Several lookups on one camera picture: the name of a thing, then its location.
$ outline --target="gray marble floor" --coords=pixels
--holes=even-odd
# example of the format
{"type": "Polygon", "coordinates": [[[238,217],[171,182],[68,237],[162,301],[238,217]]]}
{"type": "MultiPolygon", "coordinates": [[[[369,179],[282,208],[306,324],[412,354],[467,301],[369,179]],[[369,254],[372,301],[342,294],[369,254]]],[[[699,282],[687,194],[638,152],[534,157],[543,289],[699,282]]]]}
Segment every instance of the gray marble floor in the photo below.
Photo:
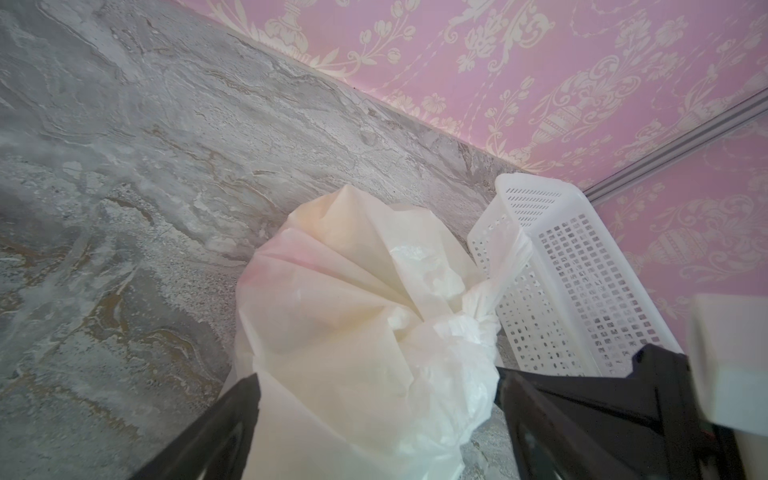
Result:
{"type": "MultiPolygon", "coordinates": [[[[126,478],[215,400],[233,292],[353,184],[465,237],[511,171],[160,0],[0,2],[0,478],[126,478]]],[[[466,478],[514,478],[498,411],[466,478]]]]}

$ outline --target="pink wall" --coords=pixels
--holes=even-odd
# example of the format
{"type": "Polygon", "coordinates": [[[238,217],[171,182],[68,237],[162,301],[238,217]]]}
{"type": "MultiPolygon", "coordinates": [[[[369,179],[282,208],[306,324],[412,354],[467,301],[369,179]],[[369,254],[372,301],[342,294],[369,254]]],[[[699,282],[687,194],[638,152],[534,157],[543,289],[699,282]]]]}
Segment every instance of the pink wall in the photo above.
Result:
{"type": "Polygon", "coordinates": [[[684,346],[695,293],[768,295],[768,115],[596,208],[684,346]]]}
{"type": "Polygon", "coordinates": [[[768,87],[764,0],[178,0],[586,188],[768,87]]]}

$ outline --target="tied plastic bag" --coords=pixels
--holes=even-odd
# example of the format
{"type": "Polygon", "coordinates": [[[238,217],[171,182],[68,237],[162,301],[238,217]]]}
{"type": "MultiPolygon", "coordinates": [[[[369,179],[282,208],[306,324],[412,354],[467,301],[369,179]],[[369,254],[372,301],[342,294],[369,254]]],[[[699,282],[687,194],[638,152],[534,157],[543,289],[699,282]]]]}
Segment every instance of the tied plastic bag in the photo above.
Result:
{"type": "Polygon", "coordinates": [[[458,478],[500,293],[429,210],[349,186],[296,209],[237,284],[227,385],[262,392],[243,478],[458,478]]]}

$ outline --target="white plastic basket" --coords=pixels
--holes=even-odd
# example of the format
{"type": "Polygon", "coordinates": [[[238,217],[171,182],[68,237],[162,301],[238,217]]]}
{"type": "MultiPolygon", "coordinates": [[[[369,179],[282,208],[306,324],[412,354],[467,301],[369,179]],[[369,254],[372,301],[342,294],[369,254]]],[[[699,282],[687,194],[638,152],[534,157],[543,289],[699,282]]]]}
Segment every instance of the white plastic basket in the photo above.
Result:
{"type": "Polygon", "coordinates": [[[496,313],[521,370],[626,376],[647,343],[682,351],[578,188],[530,174],[496,178],[496,197],[467,238],[489,278],[498,272],[491,262],[500,261],[500,241],[509,242],[518,222],[533,254],[521,274],[506,279],[511,286],[496,313]]]}

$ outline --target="floral wallpaper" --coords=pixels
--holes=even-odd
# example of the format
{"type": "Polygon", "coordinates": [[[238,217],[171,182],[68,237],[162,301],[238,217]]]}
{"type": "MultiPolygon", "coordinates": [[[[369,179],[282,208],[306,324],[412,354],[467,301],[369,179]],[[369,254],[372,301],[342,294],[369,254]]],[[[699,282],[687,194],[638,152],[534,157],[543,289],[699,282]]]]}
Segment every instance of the floral wallpaper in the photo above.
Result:
{"type": "Polygon", "coordinates": [[[178,0],[586,188],[768,87],[764,0],[178,0]]]}
{"type": "Polygon", "coordinates": [[[768,296],[768,115],[596,209],[685,349],[695,293],[768,296]]]}

